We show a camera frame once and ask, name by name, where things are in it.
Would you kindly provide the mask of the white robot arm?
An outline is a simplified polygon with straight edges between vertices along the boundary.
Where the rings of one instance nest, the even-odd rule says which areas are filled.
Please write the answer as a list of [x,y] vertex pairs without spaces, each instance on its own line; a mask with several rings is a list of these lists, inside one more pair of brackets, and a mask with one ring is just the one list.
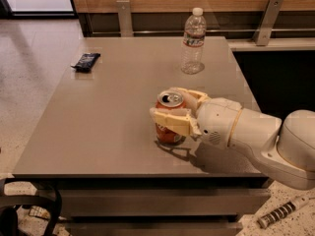
[[183,137],[243,154],[268,177],[294,189],[315,188],[315,113],[296,110],[285,119],[204,92],[170,88],[157,97],[154,122]]

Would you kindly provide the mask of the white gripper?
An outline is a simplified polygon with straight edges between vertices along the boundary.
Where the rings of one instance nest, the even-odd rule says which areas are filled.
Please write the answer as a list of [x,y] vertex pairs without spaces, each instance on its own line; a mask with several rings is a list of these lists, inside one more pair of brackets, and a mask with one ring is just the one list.
[[227,148],[236,118],[242,111],[241,104],[225,98],[211,99],[204,92],[188,88],[172,90],[183,96],[187,108],[153,107],[150,115],[154,122],[181,136],[201,135],[201,141],[205,144]]

